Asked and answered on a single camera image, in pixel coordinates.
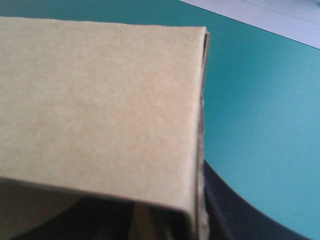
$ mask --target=black object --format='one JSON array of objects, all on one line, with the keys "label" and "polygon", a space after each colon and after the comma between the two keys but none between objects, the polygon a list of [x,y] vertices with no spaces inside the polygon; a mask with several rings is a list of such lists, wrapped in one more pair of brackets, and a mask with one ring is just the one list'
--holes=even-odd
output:
[{"label": "black object", "polygon": [[307,240],[248,204],[207,162],[204,178],[210,240]]}]

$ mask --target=teal surface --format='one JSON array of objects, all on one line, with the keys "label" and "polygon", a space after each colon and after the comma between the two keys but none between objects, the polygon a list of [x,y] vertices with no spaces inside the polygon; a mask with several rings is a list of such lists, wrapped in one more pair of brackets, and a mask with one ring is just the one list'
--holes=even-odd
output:
[{"label": "teal surface", "polygon": [[178,0],[2,0],[0,16],[207,26],[206,160],[257,209],[320,239],[320,50]]}]

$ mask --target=brown cardboard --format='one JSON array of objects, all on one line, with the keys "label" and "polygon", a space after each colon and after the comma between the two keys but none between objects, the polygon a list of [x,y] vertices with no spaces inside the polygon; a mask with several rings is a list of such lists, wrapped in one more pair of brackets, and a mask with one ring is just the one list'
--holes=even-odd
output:
[{"label": "brown cardboard", "polygon": [[175,209],[200,232],[205,37],[0,17],[0,177]]}]

